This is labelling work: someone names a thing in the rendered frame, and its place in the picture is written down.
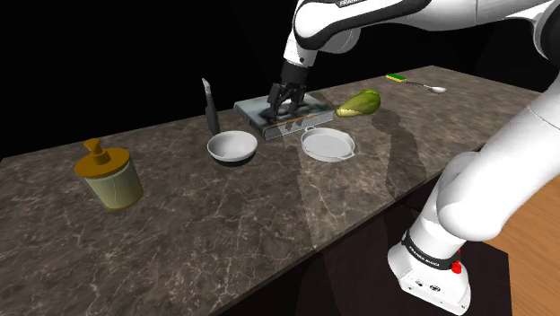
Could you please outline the grey kitchen knife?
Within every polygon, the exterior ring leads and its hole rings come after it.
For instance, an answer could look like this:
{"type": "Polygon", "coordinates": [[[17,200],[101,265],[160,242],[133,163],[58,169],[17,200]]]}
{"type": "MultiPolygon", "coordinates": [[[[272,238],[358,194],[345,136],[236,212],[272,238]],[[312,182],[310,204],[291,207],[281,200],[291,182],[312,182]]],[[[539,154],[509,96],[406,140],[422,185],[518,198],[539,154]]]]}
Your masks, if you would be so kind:
{"type": "Polygon", "coordinates": [[[205,95],[206,95],[206,107],[205,107],[206,122],[210,132],[213,135],[217,135],[221,132],[221,130],[219,126],[218,114],[214,105],[214,100],[211,92],[211,85],[205,78],[202,79],[202,82],[204,85],[205,95]]]}

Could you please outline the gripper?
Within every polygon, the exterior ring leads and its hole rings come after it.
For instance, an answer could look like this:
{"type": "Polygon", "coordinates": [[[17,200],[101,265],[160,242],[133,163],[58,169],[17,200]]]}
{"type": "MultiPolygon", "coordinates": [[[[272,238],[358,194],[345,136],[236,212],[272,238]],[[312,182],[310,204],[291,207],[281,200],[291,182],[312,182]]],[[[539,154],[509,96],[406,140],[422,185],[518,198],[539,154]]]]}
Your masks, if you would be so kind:
{"type": "Polygon", "coordinates": [[[297,109],[303,104],[303,98],[307,90],[306,80],[308,68],[297,66],[289,61],[284,61],[280,74],[281,83],[274,83],[271,87],[267,102],[270,107],[267,112],[269,120],[276,120],[278,108],[287,95],[290,100],[288,114],[296,116],[297,109]]]}

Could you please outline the silver spoon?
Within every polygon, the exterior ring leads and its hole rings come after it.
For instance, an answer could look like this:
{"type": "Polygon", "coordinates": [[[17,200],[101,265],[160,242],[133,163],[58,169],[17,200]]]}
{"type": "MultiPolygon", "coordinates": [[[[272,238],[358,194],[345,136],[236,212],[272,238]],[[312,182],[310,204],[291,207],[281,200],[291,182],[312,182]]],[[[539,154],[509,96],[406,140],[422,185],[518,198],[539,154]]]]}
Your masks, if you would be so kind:
{"type": "Polygon", "coordinates": [[[430,86],[430,85],[426,85],[426,84],[423,84],[423,83],[415,83],[415,82],[409,82],[409,81],[405,81],[404,83],[426,89],[427,91],[433,92],[433,93],[444,93],[444,92],[447,91],[447,89],[444,88],[444,87],[430,86]]]}

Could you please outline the white bowl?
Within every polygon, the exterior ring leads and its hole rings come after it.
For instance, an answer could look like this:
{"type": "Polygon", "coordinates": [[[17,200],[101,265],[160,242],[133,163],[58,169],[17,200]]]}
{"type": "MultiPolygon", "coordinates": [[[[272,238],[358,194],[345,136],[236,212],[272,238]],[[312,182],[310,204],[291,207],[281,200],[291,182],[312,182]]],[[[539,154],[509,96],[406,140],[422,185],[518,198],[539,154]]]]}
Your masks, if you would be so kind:
{"type": "Polygon", "coordinates": [[[220,162],[239,162],[252,156],[258,140],[251,133],[231,130],[213,136],[207,143],[207,151],[220,162]]]}

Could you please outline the jar with yellow lid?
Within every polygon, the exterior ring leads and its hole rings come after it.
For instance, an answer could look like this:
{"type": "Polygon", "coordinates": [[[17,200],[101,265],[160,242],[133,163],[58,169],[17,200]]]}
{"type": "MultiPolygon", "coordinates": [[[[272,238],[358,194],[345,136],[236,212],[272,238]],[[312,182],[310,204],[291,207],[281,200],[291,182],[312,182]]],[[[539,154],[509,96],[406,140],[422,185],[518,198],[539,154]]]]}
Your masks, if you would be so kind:
{"type": "Polygon", "coordinates": [[[89,153],[75,164],[74,172],[107,210],[122,210],[141,199],[144,189],[126,149],[102,147],[99,138],[88,139],[83,145],[89,153]]]}

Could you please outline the white shallow pan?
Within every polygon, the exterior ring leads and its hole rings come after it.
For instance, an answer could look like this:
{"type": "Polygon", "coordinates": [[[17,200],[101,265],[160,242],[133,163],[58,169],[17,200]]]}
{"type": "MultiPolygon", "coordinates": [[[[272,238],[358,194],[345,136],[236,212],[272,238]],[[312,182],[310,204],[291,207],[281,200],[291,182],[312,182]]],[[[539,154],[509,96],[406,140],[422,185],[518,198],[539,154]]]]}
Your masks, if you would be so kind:
{"type": "Polygon", "coordinates": [[[301,136],[302,150],[321,162],[342,162],[354,157],[355,143],[345,132],[328,127],[306,127],[301,136]]]}

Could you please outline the green pear-shaped fruit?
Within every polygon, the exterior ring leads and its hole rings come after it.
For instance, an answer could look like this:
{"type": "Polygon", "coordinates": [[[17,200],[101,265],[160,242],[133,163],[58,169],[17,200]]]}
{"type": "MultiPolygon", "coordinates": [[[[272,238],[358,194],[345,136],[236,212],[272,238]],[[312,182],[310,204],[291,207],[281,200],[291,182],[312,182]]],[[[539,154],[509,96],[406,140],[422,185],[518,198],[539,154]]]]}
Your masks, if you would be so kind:
{"type": "Polygon", "coordinates": [[[374,90],[363,90],[337,107],[340,118],[371,115],[381,106],[381,97],[374,90]]]}

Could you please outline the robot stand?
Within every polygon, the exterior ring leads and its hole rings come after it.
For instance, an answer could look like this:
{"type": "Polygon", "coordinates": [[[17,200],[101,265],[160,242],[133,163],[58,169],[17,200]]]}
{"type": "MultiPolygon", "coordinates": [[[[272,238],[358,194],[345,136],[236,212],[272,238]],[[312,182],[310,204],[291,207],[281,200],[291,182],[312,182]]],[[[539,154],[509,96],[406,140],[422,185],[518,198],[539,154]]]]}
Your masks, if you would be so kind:
{"type": "MultiPolygon", "coordinates": [[[[410,271],[398,280],[389,267],[389,248],[416,216],[396,206],[321,250],[302,278],[298,316],[455,316],[442,308],[443,297],[454,292],[447,285],[454,272],[435,281],[410,271]]],[[[460,262],[471,289],[462,316],[512,316],[507,254],[468,242],[460,262]]]]}

